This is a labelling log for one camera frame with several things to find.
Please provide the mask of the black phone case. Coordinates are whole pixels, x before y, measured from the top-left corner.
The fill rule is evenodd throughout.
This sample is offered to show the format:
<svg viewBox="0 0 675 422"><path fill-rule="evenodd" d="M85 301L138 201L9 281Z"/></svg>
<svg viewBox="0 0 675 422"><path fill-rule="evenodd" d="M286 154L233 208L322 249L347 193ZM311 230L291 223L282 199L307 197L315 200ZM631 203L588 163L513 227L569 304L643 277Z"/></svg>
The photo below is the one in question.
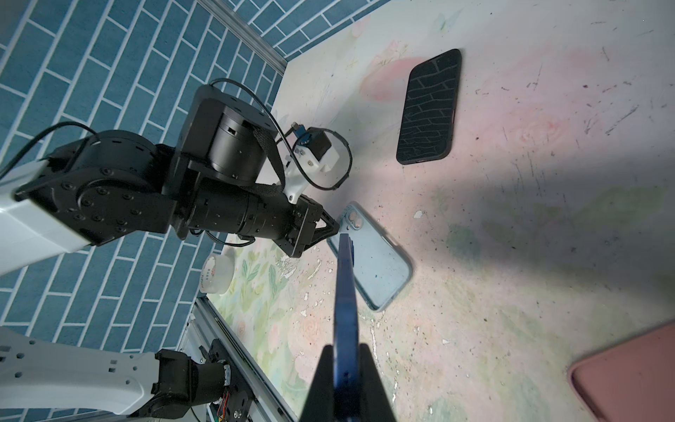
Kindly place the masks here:
<svg viewBox="0 0 675 422"><path fill-rule="evenodd" d="M450 153L461 73L460 49L448 50L412 69L397 142L400 165L437 161Z"/></svg>

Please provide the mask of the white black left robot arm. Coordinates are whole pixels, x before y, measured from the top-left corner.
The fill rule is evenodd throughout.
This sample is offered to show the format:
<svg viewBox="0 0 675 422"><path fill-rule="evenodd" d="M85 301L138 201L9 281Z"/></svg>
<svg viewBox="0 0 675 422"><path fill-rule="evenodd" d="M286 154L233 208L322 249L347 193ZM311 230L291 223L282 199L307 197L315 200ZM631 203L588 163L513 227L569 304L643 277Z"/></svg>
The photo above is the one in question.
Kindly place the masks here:
<svg viewBox="0 0 675 422"><path fill-rule="evenodd" d="M335 235L337 222L293 191L263 105L200 87L176 146L124 130L90 131L40 161L1 172L1 270L135 232L174 230L266 238L291 258ZM130 418L177 420L221 404L244 420L251 388L221 341L203 362L162 350L114 353L1 331L1 406L90 408Z"/></svg>

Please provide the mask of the sage green phone case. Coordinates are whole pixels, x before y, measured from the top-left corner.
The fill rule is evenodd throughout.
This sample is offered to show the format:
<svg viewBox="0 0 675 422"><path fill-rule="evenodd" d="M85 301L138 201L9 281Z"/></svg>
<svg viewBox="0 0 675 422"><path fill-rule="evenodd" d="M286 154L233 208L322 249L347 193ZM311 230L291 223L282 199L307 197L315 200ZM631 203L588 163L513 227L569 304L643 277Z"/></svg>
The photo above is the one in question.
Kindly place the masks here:
<svg viewBox="0 0 675 422"><path fill-rule="evenodd" d="M411 280L413 266L408 255L358 202L344 208L339 234L353 242L358 292L371 311L383 311Z"/></svg>

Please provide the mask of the aluminium frame post left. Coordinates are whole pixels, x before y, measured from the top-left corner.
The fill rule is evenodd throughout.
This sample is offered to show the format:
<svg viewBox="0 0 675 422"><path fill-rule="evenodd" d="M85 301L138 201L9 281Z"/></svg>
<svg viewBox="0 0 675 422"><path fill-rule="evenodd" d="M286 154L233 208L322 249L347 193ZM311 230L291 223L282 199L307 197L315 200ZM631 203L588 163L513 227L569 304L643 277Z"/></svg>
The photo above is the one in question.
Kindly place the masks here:
<svg viewBox="0 0 675 422"><path fill-rule="evenodd" d="M197 0L197 2L275 71L281 75L285 73L288 62L246 24L235 11L230 9L224 1Z"/></svg>

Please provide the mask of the white tape roll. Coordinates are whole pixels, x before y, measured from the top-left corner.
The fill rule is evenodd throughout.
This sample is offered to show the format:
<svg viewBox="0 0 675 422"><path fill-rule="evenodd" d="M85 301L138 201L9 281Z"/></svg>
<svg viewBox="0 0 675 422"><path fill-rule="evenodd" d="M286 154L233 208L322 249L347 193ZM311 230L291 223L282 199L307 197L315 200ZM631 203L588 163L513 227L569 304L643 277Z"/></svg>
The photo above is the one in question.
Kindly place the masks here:
<svg viewBox="0 0 675 422"><path fill-rule="evenodd" d="M235 260L229 255L212 254L200 271L200 292L223 295L230 288L235 272Z"/></svg>

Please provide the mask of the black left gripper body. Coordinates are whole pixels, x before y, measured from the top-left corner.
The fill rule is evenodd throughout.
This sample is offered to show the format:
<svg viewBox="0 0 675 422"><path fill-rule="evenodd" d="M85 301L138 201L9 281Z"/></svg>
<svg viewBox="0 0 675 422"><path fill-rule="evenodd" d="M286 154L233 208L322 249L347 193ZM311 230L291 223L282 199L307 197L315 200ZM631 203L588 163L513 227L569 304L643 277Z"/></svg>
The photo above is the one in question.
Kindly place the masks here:
<svg viewBox="0 0 675 422"><path fill-rule="evenodd" d="M239 186L204 179L186 208L184 232L215 231L251 240L274 241L286 255L299 258L323 241L323 207L302 195L297 204L278 193L261 196Z"/></svg>

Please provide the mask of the dusty pink phone case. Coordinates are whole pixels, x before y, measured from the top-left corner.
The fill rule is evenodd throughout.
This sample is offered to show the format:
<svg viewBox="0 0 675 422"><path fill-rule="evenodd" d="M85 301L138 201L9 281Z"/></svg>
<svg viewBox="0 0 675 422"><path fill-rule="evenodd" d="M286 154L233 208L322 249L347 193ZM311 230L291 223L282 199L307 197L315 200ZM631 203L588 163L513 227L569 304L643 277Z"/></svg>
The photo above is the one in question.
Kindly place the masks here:
<svg viewBox="0 0 675 422"><path fill-rule="evenodd" d="M596 421L673 421L674 323L579 360L567 378Z"/></svg>

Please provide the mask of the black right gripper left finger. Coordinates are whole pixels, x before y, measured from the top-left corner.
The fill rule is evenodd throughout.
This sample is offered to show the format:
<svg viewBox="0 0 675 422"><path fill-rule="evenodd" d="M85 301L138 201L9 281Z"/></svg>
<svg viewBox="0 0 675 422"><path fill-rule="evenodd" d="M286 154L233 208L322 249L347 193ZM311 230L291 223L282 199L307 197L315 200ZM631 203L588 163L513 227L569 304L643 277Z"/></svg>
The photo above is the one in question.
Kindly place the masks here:
<svg viewBox="0 0 675 422"><path fill-rule="evenodd" d="M327 345L320 355L299 421L333 422L334 420L333 346Z"/></svg>

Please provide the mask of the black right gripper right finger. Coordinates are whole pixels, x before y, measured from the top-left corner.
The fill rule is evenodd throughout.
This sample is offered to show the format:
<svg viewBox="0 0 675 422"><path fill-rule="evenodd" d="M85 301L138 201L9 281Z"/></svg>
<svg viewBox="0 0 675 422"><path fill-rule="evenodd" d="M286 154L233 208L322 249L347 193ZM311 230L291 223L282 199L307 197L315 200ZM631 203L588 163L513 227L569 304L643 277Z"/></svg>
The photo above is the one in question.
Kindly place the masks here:
<svg viewBox="0 0 675 422"><path fill-rule="evenodd" d="M360 344L360 420L365 422L396 422L388 395L367 344Z"/></svg>

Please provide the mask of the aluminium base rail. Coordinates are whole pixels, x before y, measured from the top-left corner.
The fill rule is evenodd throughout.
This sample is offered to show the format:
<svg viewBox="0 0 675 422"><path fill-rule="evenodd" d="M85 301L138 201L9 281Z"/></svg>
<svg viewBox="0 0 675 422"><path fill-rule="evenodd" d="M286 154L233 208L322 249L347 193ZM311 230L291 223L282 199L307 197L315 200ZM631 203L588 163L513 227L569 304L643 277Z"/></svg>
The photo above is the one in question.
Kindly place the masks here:
<svg viewBox="0 0 675 422"><path fill-rule="evenodd" d="M253 360L233 329L207 297L196 299L179 351L201 364L224 365L224 392L212 404L198 406L186 419L201 421L297 421L287 401Z"/></svg>

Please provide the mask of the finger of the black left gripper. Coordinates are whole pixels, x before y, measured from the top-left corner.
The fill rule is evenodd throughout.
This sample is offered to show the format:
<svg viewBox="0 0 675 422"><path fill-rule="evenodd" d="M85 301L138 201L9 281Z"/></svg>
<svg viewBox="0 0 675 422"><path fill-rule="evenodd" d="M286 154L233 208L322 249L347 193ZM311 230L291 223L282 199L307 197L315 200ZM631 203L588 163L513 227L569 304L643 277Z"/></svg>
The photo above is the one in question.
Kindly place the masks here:
<svg viewBox="0 0 675 422"><path fill-rule="evenodd" d="M339 223L323 209L314 223L314 230L309 246L315 246L339 232Z"/></svg>

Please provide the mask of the blue smartphone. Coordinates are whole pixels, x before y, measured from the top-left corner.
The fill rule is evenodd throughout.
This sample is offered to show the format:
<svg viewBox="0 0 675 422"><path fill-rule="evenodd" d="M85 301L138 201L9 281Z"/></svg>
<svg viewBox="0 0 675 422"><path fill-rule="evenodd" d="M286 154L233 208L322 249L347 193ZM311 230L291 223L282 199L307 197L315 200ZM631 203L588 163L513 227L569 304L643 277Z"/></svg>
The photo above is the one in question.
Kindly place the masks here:
<svg viewBox="0 0 675 422"><path fill-rule="evenodd" d="M333 395L337 421L360 421L359 323L353 242L339 236L333 336Z"/></svg>

